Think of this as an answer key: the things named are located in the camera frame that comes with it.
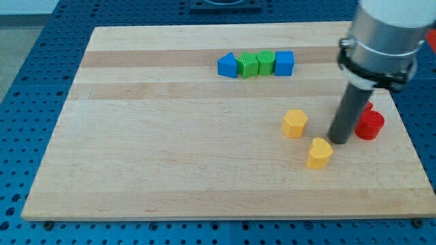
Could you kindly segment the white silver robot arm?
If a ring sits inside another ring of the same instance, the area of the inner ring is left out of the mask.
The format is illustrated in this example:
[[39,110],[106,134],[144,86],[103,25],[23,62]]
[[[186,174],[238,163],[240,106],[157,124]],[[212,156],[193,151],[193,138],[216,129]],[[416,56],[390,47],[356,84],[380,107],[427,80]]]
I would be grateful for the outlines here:
[[354,87],[398,92],[415,76],[416,55],[435,22],[435,0],[360,0],[339,67]]

